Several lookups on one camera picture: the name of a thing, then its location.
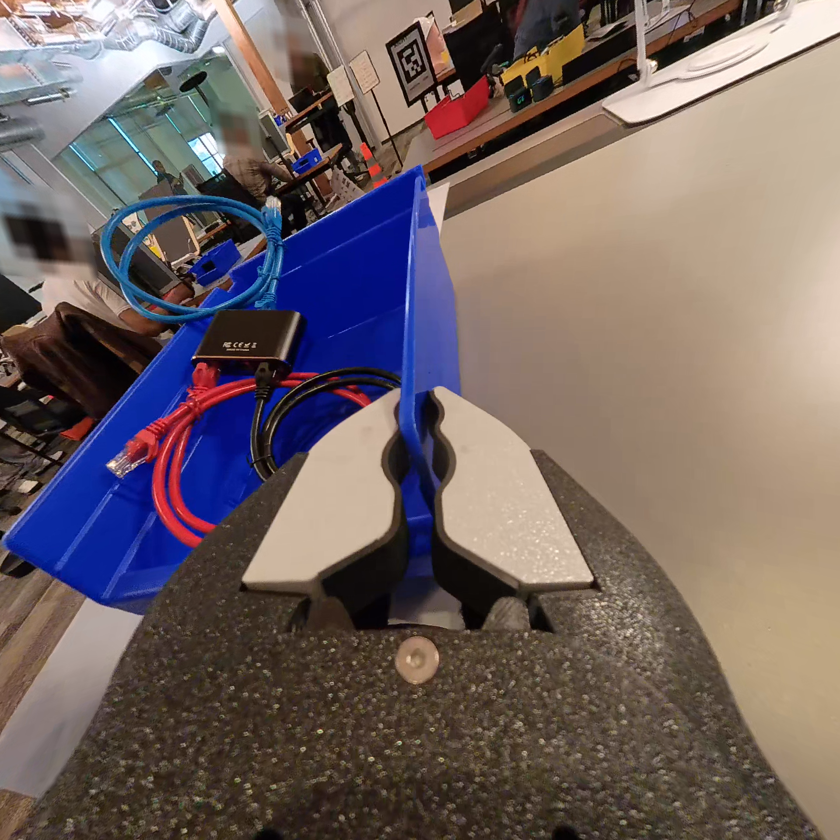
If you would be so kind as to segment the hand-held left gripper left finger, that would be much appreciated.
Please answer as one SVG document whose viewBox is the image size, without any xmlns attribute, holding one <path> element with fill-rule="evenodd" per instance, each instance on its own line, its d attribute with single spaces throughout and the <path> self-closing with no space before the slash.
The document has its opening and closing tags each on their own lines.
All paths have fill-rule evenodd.
<svg viewBox="0 0 840 840">
<path fill-rule="evenodd" d="M 254 592 L 323 595 L 328 578 L 385 546 L 401 523 L 400 480 L 385 457 L 398 442 L 400 391 L 389 391 L 309 451 L 242 577 Z"/>
</svg>

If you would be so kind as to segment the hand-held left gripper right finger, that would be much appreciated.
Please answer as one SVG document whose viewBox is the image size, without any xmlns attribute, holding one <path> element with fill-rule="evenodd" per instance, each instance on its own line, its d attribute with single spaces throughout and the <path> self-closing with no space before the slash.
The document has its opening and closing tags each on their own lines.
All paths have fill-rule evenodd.
<svg viewBox="0 0 840 840">
<path fill-rule="evenodd" d="M 589 589 L 595 576 L 530 447 L 443 386 L 434 415 L 433 567 L 451 594 Z"/>
</svg>

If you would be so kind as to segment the black ethernet adapter hub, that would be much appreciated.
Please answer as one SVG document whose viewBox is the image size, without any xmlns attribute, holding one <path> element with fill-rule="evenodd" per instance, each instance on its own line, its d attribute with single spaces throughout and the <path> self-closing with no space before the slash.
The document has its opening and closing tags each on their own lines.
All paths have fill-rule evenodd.
<svg viewBox="0 0 840 840">
<path fill-rule="evenodd" d="M 291 368 L 308 323 L 298 311 L 225 310 L 214 315 L 192 356 L 193 364 Z"/>
</svg>

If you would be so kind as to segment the blue plastic bin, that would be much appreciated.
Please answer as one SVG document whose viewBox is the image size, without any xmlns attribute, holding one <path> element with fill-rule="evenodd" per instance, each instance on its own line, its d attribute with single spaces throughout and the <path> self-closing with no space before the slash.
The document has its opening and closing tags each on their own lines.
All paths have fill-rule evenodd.
<svg viewBox="0 0 840 840">
<path fill-rule="evenodd" d="M 396 373 L 416 398 L 461 392 L 455 290 L 420 168 L 298 234 L 285 248 L 278 309 L 307 320 L 297 370 Z M 152 465 L 107 470 L 132 436 L 174 410 L 207 321 L 186 324 L 3 538 L 21 560 L 105 606 L 143 612 L 190 549 L 152 501 Z"/>
</svg>

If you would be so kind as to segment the brown jacket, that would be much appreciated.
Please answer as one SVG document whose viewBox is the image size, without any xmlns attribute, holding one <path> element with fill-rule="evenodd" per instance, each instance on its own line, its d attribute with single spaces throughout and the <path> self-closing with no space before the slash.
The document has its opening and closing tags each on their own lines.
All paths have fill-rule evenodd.
<svg viewBox="0 0 840 840">
<path fill-rule="evenodd" d="M 35 326 L 4 335 L 2 349 L 27 385 L 100 422 L 163 345 L 61 302 Z"/>
</svg>

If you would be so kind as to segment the wooden work table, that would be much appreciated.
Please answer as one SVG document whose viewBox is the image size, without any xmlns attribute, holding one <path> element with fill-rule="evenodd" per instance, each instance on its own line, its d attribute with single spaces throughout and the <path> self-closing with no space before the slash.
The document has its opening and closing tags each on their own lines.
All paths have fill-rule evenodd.
<svg viewBox="0 0 840 840">
<path fill-rule="evenodd" d="M 716 38 L 741 26 L 748 3 L 695 1 L 668 5 L 667 15 L 663 15 L 660 2 L 648 6 L 647 56 L 658 62 L 674 60 L 687 42 L 708 27 Z M 492 98 L 469 125 L 440 140 L 424 128 L 409 146 L 406 165 L 420 165 L 430 182 L 443 181 L 520 142 L 531 138 L 541 142 L 597 118 L 602 100 L 637 79 L 634 17 L 625 16 L 622 24 L 614 24 L 604 37 L 588 38 L 581 54 L 563 67 L 570 70 L 570 79 L 564 78 L 545 99 L 512 111 L 504 97 Z"/>
</svg>

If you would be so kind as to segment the red plastic bin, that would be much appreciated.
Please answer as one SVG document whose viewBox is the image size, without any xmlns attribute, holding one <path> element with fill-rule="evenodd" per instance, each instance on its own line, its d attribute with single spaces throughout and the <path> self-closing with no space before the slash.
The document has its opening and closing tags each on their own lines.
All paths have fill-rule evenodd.
<svg viewBox="0 0 840 840">
<path fill-rule="evenodd" d="M 464 129 L 487 107 L 490 100 L 490 83 L 486 75 L 462 96 L 447 96 L 425 115 L 425 123 L 435 140 Z"/>
</svg>

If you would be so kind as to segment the black box with green display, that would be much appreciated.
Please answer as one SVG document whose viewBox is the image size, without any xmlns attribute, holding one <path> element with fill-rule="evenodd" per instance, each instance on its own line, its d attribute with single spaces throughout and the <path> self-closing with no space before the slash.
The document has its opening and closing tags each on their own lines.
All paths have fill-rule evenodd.
<svg viewBox="0 0 840 840">
<path fill-rule="evenodd" d="M 503 92 L 509 110 L 520 112 L 527 106 L 548 98 L 554 90 L 554 79 L 550 74 L 543 75 L 540 69 L 528 73 L 525 77 L 516 76 L 504 84 Z"/>
</svg>

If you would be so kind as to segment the white sign board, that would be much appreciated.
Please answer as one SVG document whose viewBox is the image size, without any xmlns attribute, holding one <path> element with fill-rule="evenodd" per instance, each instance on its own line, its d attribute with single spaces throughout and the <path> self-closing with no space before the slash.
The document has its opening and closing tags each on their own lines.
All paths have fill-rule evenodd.
<svg viewBox="0 0 840 840">
<path fill-rule="evenodd" d="M 381 83 L 371 55 L 366 49 L 350 60 L 349 67 L 362 96 L 372 93 Z"/>
</svg>

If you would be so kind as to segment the instruction sheet on stand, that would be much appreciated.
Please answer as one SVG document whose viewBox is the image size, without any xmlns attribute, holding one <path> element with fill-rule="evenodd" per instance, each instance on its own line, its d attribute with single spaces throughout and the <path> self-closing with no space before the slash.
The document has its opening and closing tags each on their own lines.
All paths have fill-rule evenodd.
<svg viewBox="0 0 840 840">
<path fill-rule="evenodd" d="M 645 125 L 755 77 L 839 36 L 839 2 L 787 2 L 740 29 L 619 91 L 602 110 L 625 127 Z"/>
</svg>

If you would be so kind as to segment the yellow and black boxes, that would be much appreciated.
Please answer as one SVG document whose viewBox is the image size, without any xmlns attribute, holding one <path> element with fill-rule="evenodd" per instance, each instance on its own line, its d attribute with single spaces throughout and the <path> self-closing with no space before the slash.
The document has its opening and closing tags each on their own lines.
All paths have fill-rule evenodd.
<svg viewBox="0 0 840 840">
<path fill-rule="evenodd" d="M 541 77 L 551 76 L 554 86 L 564 84 L 563 68 L 581 56 L 585 47 L 585 28 L 582 24 L 562 38 L 557 38 L 544 49 L 533 47 L 500 75 L 502 85 L 507 85 L 517 77 L 525 79 L 533 70 L 538 70 Z"/>
</svg>

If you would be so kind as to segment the black and white tag board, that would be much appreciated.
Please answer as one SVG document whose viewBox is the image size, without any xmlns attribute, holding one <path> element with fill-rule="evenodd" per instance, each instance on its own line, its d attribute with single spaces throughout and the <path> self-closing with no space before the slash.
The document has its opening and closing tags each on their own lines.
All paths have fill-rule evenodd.
<svg viewBox="0 0 840 840">
<path fill-rule="evenodd" d="M 388 40 L 385 51 L 407 107 L 422 102 L 430 92 L 437 95 L 438 79 L 419 21 Z"/>
</svg>

